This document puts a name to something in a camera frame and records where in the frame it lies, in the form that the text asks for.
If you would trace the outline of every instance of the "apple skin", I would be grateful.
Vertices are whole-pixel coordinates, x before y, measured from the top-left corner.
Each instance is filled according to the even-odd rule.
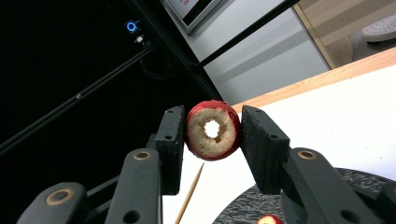
[[[227,119],[228,121],[232,122],[232,125],[230,124],[228,126],[227,129],[224,130],[224,132],[230,132],[227,134],[231,134],[232,138],[231,141],[229,143],[227,143],[227,147],[226,148],[221,148],[221,152],[217,155],[204,155],[203,152],[201,152],[196,146],[197,142],[204,140],[203,138],[207,138],[207,135],[204,136],[197,136],[199,134],[193,134],[192,133],[192,128],[194,124],[191,124],[191,121],[193,119],[198,120],[200,118],[197,118],[198,116],[202,116],[199,115],[199,112],[202,112],[205,109],[214,109],[217,111],[222,111],[222,112],[226,112],[223,115],[228,117],[229,119]],[[206,120],[200,120],[201,124],[207,123],[210,120],[214,120],[217,121],[216,118],[206,118]],[[202,132],[205,132],[205,128],[204,126],[201,126]],[[202,101],[201,103],[199,103],[198,105],[194,106],[189,114],[186,117],[186,134],[185,134],[185,142],[187,144],[187,147],[189,148],[189,151],[192,152],[192,154],[194,154],[196,157],[201,158],[205,161],[218,161],[221,159],[224,159],[228,156],[230,156],[231,154],[233,154],[240,145],[240,130],[241,130],[241,123],[238,117],[238,114],[236,113],[236,111],[230,107],[229,105],[227,105],[226,102],[223,101],[217,101],[217,100],[210,100],[210,101]]]
[[[257,224],[283,224],[283,222],[274,215],[265,215],[257,221]]]

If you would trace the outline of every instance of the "apple core hole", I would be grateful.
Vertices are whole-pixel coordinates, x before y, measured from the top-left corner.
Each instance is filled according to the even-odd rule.
[[[219,124],[215,120],[210,120],[205,124],[205,133],[210,138],[216,138],[219,135]]]

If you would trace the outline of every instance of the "apple flesh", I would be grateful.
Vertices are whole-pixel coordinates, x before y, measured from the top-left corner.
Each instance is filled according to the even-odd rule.
[[[208,122],[219,125],[218,135],[205,131]],[[189,151],[205,161],[218,161],[233,154],[240,144],[241,123],[235,110],[222,101],[202,101],[186,117],[185,142]]]
[[[257,224],[283,224],[283,222],[274,215],[265,215],[257,221]]]

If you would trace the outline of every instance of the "red apple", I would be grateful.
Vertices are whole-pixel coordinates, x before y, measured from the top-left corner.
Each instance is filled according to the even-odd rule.
[[[214,120],[219,125],[218,135],[210,137],[205,125]],[[238,114],[222,101],[202,101],[186,117],[185,142],[189,151],[206,161],[218,161],[233,154],[240,143]]]
[[[280,220],[279,217],[276,217],[274,215],[265,215],[257,221],[257,224],[282,224],[282,223],[283,223],[282,220]]]

